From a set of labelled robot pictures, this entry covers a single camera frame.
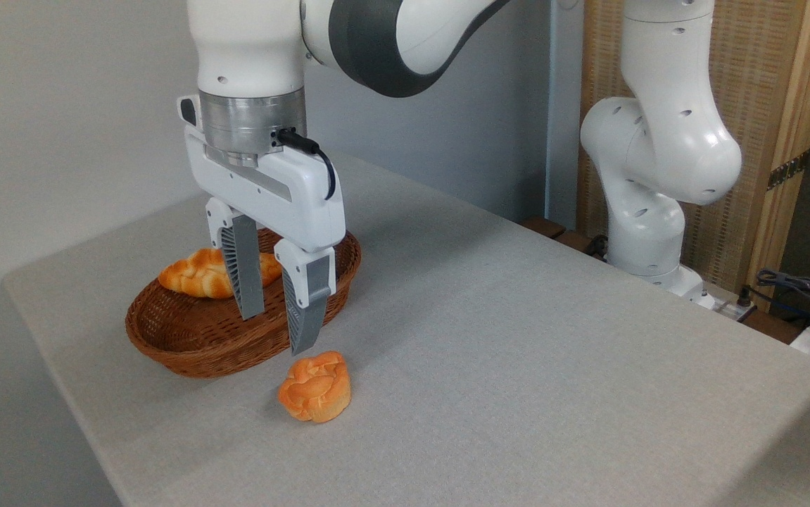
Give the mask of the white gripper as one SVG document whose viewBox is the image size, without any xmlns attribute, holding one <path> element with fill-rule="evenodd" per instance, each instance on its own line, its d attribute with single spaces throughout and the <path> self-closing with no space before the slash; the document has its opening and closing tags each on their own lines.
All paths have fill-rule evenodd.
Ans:
<svg viewBox="0 0 810 507">
<path fill-rule="evenodd" d="M 194 179 L 215 197 L 205 206 L 210 237 L 222 251 L 241 318 L 265 308 L 258 222 L 286 238 L 274 256 L 283 268 L 290 347 L 292 354 L 310 349 L 336 292 L 335 251 L 328 247 L 346 234 L 346 215 L 340 180 L 327 162 L 288 142 L 290 134 L 306 135 L 305 97 L 183 96 L 177 112 Z"/>
</svg>

